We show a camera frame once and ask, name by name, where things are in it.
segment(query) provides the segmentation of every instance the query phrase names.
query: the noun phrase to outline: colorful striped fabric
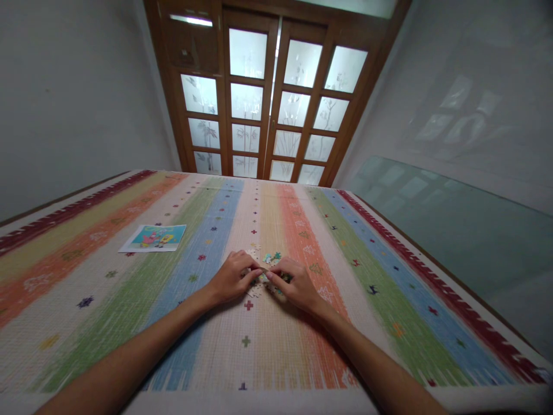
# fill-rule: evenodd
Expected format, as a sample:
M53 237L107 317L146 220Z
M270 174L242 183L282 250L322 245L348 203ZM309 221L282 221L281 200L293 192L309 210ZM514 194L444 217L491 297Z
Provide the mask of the colorful striped fabric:
M544 383L540 356L348 192L139 171L89 193L0 233L0 399L59 390L252 247L305 264L319 294L427 387ZM187 229L176 252L118 254L139 224ZM346 389L365 394L333 341L269 292L202 318L142 387Z

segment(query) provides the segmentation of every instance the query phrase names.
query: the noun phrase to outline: table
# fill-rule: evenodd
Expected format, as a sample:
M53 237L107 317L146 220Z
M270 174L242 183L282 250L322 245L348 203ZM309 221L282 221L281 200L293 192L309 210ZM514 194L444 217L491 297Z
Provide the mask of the table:
M176 252L118 253L139 224L187 229ZM32 412L240 249L306 264L319 294L449 410L545 405L551 364L352 193L132 171L2 228L1 407ZM328 335L257 289L187 332L127 412L183 407L376 412Z

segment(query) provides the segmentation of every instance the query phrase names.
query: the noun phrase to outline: spongebob picture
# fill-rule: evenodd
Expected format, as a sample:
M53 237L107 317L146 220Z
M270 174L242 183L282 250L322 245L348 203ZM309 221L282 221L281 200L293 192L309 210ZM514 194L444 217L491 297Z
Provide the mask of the spongebob picture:
M140 225L119 252L173 252L183 238L186 225Z

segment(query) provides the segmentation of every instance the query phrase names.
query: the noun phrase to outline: green stripe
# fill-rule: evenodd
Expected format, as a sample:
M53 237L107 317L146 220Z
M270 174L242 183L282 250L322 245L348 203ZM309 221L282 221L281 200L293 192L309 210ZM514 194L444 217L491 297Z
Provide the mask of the green stripe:
M422 384L433 379L440 386L470 383L447 349L440 343L430 327L421 319L409 300L403 295L393 279L387 275L364 242L355 234L346 218L315 188L310 193L328 224L329 233L352 271L361 283L365 296L380 318L382 328L388 333L397 355L403 360L413 377ZM359 266L353 266L354 260ZM378 294L370 295L370 285L376 286Z
M172 225L185 224L177 251L143 254L143 262L129 269L121 287L91 314L83 330L76 330L57 351L53 363L35 380L32 391L55 392L95 362L125 343L146 322L148 314L173 269L203 221L224 180L211 178L176 215Z

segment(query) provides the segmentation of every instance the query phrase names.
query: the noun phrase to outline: hand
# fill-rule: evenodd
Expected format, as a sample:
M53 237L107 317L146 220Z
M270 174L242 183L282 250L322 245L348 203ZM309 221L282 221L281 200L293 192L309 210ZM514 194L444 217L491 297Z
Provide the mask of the hand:
M283 273L292 276L292 281L290 283L280 278L280 275ZM315 290L305 266L287 256L272 267L271 270L266 273L266 276L269 281L282 291L286 298L296 307L300 307L304 311L313 312L315 306L323 301L319 293L317 293L317 290Z
M242 278L241 273L246 268L252 271ZM232 251L205 288L213 295L217 304L225 303L244 294L254 278L262 273L259 264L245 251Z

